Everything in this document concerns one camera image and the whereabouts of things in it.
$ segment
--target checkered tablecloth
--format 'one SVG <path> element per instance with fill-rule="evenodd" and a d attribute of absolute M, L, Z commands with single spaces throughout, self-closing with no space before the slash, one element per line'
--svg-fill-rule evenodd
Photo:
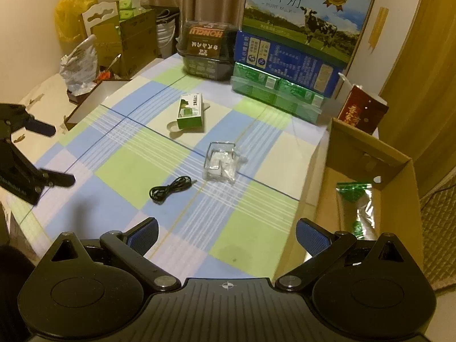
<path fill-rule="evenodd" d="M 211 105 L 205 132 L 173 139 L 166 124 L 191 92 Z M 74 174 L 72 188 L 47 189 L 36 207 L 13 196 L 9 205 L 39 256 L 60 232 L 97 238 L 152 216 L 160 237 L 145 257 L 181 280 L 272 277 L 323 131 L 227 82 L 188 76 L 173 56 L 111 95 L 38 161 Z M 211 141 L 234 141 L 247 157 L 234 185 L 202 179 Z M 152 202 L 152 186 L 182 175 L 198 182 L 162 205 Z"/>

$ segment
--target black plastic food container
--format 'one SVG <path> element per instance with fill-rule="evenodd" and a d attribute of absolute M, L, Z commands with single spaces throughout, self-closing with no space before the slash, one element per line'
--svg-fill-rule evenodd
<path fill-rule="evenodd" d="M 186 22 L 177 44 L 186 72 L 216 81 L 230 79 L 237 31 L 227 23 Z"/>

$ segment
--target white bucket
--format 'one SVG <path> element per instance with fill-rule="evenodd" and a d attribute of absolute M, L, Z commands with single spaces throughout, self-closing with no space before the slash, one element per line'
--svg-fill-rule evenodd
<path fill-rule="evenodd" d="M 157 41 L 161 57 L 166 59 L 172 55 L 172 42 L 176 31 L 175 19 L 168 23 L 157 24 Z"/>

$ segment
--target black coiled cable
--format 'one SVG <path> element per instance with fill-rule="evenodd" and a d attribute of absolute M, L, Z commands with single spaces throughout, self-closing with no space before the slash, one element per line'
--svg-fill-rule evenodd
<path fill-rule="evenodd" d="M 170 185 L 153 187 L 149 190 L 149 196 L 155 203 L 162 204 L 170 194 L 183 192 L 195 182 L 196 180 L 192 181 L 190 176 L 181 176 L 170 183 Z"/>

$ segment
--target green and silver snack packet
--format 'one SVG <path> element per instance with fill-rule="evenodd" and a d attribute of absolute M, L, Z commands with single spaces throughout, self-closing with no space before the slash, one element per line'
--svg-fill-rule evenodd
<path fill-rule="evenodd" d="M 377 240 L 372 203 L 372 184 L 340 182 L 336 185 L 342 230 L 358 239 Z"/>

